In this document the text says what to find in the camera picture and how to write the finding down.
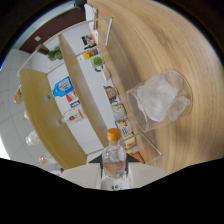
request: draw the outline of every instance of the wooden table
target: wooden table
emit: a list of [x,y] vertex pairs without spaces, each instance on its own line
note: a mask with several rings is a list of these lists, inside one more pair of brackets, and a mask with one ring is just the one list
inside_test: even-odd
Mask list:
[[[150,0],[88,0],[98,17],[112,16],[108,46],[100,49],[121,102],[126,91],[163,70],[180,72],[191,86],[193,108],[177,122],[146,133],[162,152],[153,166],[168,174],[224,154],[224,72],[206,38],[178,13]],[[99,33],[104,27],[99,26]],[[141,155],[147,161],[146,148]]]

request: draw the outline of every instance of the glass of ice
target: glass of ice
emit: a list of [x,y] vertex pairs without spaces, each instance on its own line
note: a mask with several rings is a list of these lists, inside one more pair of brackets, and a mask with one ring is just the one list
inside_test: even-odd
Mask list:
[[153,75],[126,92],[128,106],[143,132],[186,117],[192,108],[192,93],[184,77],[167,70]]

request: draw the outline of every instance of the orange bottle cap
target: orange bottle cap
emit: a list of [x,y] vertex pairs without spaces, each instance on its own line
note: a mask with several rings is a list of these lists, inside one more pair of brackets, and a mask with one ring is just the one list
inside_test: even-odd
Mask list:
[[121,138],[121,130],[118,128],[111,128],[107,131],[107,139],[109,141],[118,141]]

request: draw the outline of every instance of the bottle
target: bottle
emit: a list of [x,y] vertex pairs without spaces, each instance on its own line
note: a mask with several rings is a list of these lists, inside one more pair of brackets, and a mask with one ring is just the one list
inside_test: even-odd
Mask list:
[[63,118],[61,120],[56,121],[56,125],[61,126],[61,121],[67,124],[74,124],[85,118],[87,118],[87,116],[84,110],[82,109],[82,106],[79,104],[78,106],[73,107],[68,111],[66,111],[63,115]]
[[57,161],[51,156],[50,153],[45,153],[39,156],[39,162],[42,164],[56,164]]
[[107,131],[109,145],[102,152],[103,169],[106,177],[119,179],[125,175],[127,154],[120,145],[121,130],[111,128]]
[[64,96],[67,93],[70,93],[71,91],[74,90],[74,87],[72,85],[70,77],[66,77],[62,79],[60,82],[57,82],[54,86],[54,89],[52,90],[50,95],[45,96],[45,100],[49,101],[51,97],[57,97],[57,96]]
[[52,173],[52,174],[57,175],[57,176],[60,177],[63,172],[64,172],[64,169],[63,168],[59,168],[59,169],[56,169],[56,170],[51,170],[50,173]]
[[23,101],[23,94],[22,94],[22,89],[20,85],[14,94],[14,103],[20,104],[22,103],[22,101]]
[[38,145],[41,143],[39,136],[37,135],[36,131],[33,130],[30,134],[26,137],[26,143],[29,146]]
[[24,111],[23,120],[27,120],[27,119],[29,119],[29,116],[28,116],[28,114],[27,114],[27,112],[26,112],[26,110],[25,110],[25,111]]

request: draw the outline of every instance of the ice cube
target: ice cube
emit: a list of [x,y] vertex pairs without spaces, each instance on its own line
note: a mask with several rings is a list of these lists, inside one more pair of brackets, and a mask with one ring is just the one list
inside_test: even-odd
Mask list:
[[177,92],[175,89],[164,79],[161,79],[156,86],[156,89],[161,94],[162,104],[164,107],[164,110],[167,112],[171,104],[176,97]]
[[151,120],[162,121],[166,117],[162,95],[156,88],[146,92],[142,106]]
[[143,101],[144,94],[145,94],[144,87],[143,86],[139,86],[138,89],[137,89],[137,97],[138,97],[138,99],[140,101]]
[[186,109],[187,105],[190,104],[190,100],[188,100],[184,96],[180,96],[174,99],[170,110],[168,111],[168,116],[170,120],[176,121],[181,113]]
[[154,121],[165,119],[173,100],[182,88],[183,79],[175,71],[164,71],[148,79],[137,89],[138,108]]
[[183,87],[183,79],[180,74],[174,70],[168,70],[161,72],[162,79],[167,81],[176,92],[176,95],[180,89]]

